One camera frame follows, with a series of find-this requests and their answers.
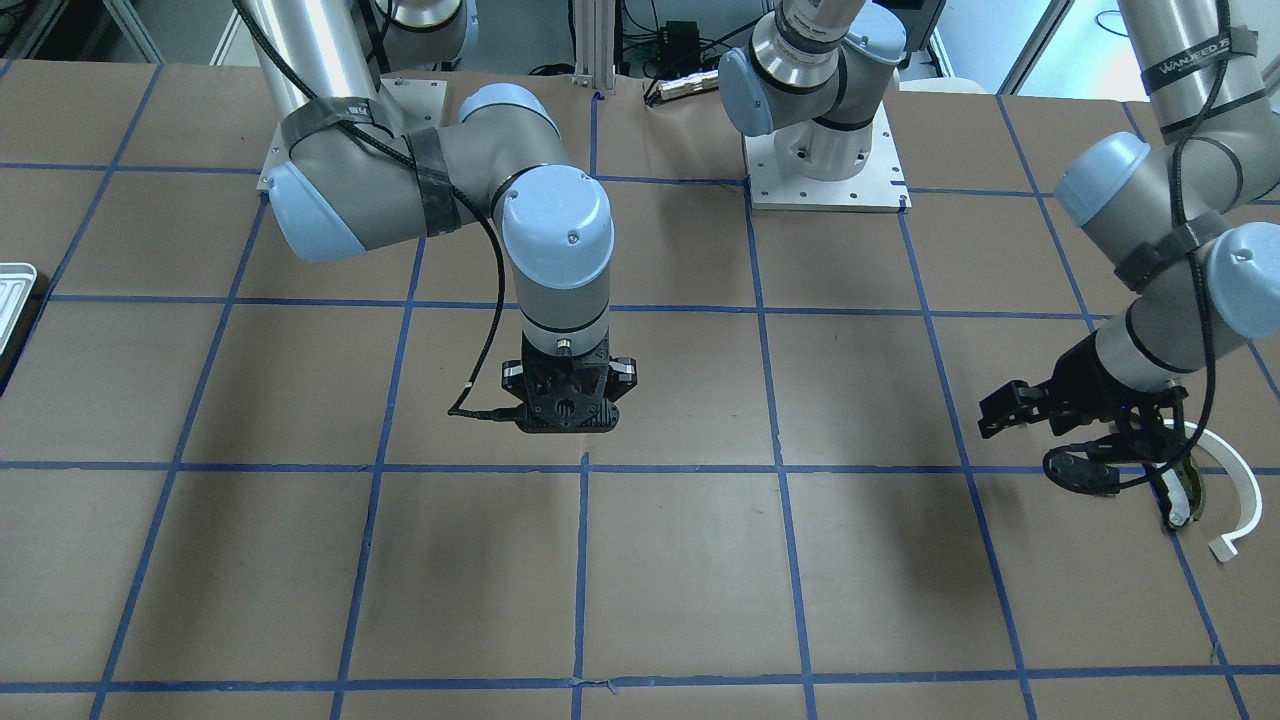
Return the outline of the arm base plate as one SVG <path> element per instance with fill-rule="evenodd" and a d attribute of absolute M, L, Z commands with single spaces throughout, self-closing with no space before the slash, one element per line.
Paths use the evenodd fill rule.
<path fill-rule="evenodd" d="M 810 120 L 745 137 L 742 150 L 756 209 L 899 213 L 913 206 L 883 105 L 860 129 Z"/>

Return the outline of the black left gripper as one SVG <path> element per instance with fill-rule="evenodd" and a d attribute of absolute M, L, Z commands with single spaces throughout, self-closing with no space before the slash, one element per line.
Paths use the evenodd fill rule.
<path fill-rule="evenodd" d="M 1032 386 L 1010 380 L 979 402 L 979 433 L 989 439 L 1010 427 L 1047 421 L 1064 436 L 1094 421 L 1112 423 L 1115 430 L 1094 441 L 1048 450 L 1042 459 L 1044 475 L 1078 495 L 1111 496 L 1156 479 L 1190 454 L 1184 429 L 1164 423 L 1185 418 L 1185 389 L 1133 389 L 1105 370 L 1089 336 L 1068 350 L 1053 374 Z"/>

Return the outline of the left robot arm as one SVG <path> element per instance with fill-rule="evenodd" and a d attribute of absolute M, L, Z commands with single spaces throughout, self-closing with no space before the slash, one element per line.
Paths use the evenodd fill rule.
<path fill-rule="evenodd" d="M 1277 187 L 1277 113 L 1258 35 L 1228 1 L 1117 5 L 1164 145 L 1110 135 L 1062 173 L 1055 195 L 1134 295 L 1038 384 L 1011 380 L 980 402 L 986 438 L 1047 421 L 1064 436 L 1044 475 L 1079 495 L 1153 482 L 1190 455 L 1211 416 L 1219 361 L 1277 332 L 1277 227 L 1228 214 Z"/>

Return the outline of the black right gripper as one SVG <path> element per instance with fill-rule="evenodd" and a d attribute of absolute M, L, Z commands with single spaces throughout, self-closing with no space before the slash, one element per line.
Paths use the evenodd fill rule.
<path fill-rule="evenodd" d="M 637 384 L 637 363 L 612 357 L 609 342 L 580 356 L 544 354 L 525 340 L 521 359 L 503 363 L 502 388 L 518 400 L 500 420 L 525 433 L 605 433 L 620 423 L 617 401 Z"/>

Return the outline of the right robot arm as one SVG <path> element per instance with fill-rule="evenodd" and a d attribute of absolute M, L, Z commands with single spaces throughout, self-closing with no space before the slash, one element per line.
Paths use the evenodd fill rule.
<path fill-rule="evenodd" d="M 526 433 L 603 433 L 637 384 L 609 351 L 617 233 L 599 181 L 575 167 L 540 100 L 485 85 L 451 126 L 412 114 L 376 77 L 347 1 L 237 1 L 280 117 L 261 181 L 293 252 L 355 258 L 477 223 L 497 264 L 495 305 L 513 292 L 521 355 L 502 368 L 513 407 L 451 415 Z"/>

